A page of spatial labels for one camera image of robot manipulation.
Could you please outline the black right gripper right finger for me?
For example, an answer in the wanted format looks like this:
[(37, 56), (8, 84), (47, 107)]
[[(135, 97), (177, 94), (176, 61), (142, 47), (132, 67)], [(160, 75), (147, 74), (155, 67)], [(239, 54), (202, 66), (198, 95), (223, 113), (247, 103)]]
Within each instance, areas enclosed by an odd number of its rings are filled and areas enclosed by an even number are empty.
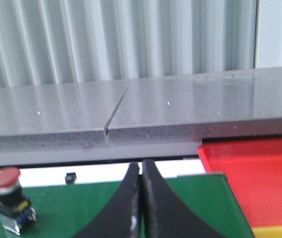
[(153, 160), (142, 162), (145, 235), (148, 238), (224, 238), (179, 198)]

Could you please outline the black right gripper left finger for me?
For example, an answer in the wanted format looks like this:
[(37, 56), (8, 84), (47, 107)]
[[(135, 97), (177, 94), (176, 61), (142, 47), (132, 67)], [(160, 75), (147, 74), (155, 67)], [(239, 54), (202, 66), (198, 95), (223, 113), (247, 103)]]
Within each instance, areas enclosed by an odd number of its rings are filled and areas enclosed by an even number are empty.
[(131, 163), (119, 187), (101, 211), (74, 238), (139, 238), (141, 236), (139, 166)]

